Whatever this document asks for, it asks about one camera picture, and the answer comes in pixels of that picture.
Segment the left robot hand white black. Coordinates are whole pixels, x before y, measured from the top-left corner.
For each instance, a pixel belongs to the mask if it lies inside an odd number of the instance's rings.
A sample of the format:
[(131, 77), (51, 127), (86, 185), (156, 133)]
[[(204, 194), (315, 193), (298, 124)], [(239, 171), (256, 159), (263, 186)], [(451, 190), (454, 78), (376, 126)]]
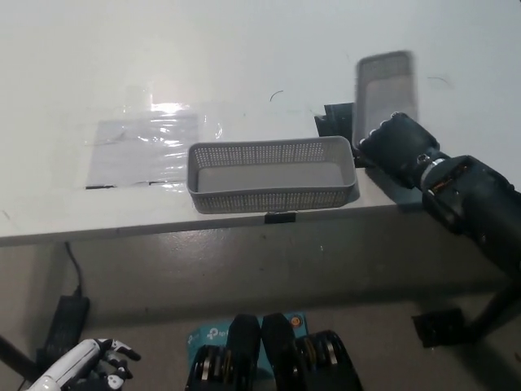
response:
[(128, 361), (141, 355), (115, 339), (85, 339), (51, 365), (29, 387), (46, 390), (121, 390), (133, 378)]

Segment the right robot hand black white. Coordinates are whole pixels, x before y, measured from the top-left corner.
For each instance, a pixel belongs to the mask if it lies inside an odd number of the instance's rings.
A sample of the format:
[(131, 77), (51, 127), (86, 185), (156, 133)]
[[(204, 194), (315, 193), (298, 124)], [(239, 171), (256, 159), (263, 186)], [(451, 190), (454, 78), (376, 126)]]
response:
[(358, 149), (372, 165), (408, 189), (420, 188), (427, 166), (448, 157), (436, 138), (403, 112), (393, 113), (371, 130)]

